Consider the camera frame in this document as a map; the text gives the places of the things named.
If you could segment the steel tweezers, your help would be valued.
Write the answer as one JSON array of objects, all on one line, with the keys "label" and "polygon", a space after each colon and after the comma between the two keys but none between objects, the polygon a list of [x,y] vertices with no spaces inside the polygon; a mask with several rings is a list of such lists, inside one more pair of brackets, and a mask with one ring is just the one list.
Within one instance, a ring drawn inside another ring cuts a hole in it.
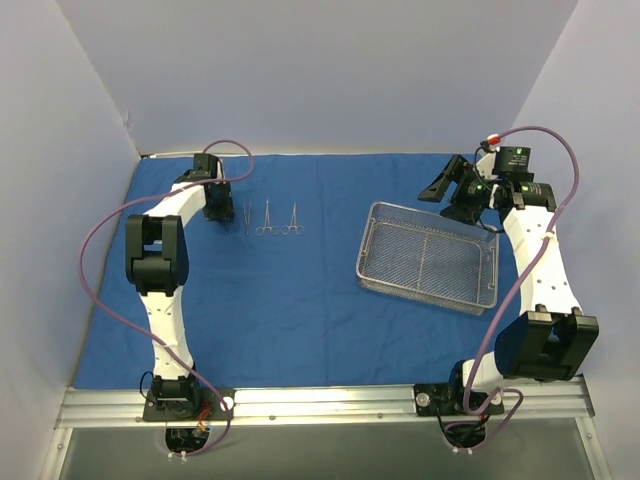
[{"label": "steel tweezers", "polygon": [[245,234],[247,237],[250,236],[251,211],[252,211],[251,199],[245,198],[243,200],[243,218],[244,218],[244,224],[245,224]]}]

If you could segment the steel ring-handled forceps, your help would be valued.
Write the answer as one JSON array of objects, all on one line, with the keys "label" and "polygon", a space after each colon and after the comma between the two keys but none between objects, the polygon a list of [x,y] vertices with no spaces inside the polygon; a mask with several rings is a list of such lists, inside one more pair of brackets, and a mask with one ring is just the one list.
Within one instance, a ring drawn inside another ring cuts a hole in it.
[{"label": "steel ring-handled forceps", "polygon": [[265,209],[264,209],[264,221],[263,224],[256,228],[255,233],[258,237],[265,236],[267,234],[276,236],[280,232],[279,228],[272,224],[271,222],[271,209],[270,209],[270,201],[268,199],[265,200]]},{"label": "steel ring-handled forceps", "polygon": [[297,202],[293,203],[292,213],[291,213],[291,218],[289,223],[287,225],[282,226],[280,231],[283,235],[290,235],[290,234],[303,235],[304,234],[304,227],[298,224]]}]

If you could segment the wire mesh instrument tray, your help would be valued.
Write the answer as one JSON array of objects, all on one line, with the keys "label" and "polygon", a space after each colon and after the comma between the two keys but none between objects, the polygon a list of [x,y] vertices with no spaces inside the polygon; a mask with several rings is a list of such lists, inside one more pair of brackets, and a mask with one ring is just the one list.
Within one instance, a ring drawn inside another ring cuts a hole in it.
[{"label": "wire mesh instrument tray", "polygon": [[481,315],[496,306],[498,264],[496,231],[375,202],[356,276],[361,287],[375,292]]}]

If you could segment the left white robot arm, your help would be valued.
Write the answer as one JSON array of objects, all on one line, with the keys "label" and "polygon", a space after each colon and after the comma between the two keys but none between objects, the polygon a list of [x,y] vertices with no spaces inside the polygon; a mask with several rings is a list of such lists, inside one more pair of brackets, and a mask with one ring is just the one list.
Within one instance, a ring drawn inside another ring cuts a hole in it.
[{"label": "left white robot arm", "polygon": [[125,224],[126,277],[144,305],[152,334],[151,406],[179,419],[194,417],[203,404],[182,313],[189,274],[185,226],[197,213],[218,222],[234,218],[224,177],[222,159],[197,153],[166,197],[145,213],[130,215]]}]

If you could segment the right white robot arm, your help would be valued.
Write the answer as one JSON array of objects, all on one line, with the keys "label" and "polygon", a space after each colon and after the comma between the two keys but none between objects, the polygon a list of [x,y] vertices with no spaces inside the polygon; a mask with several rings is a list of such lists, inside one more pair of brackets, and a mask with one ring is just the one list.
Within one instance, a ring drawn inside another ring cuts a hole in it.
[{"label": "right white robot arm", "polygon": [[441,216],[463,224],[498,212],[510,241],[518,278],[518,317],[501,332],[480,359],[459,362],[444,400],[455,412],[469,411],[480,400],[517,380],[567,381],[574,377],[599,335],[595,317],[584,313],[571,290],[556,232],[560,211],[553,189],[529,171],[530,150],[506,146],[486,153],[477,164],[453,155],[436,179],[418,196],[439,202],[455,188]]}]

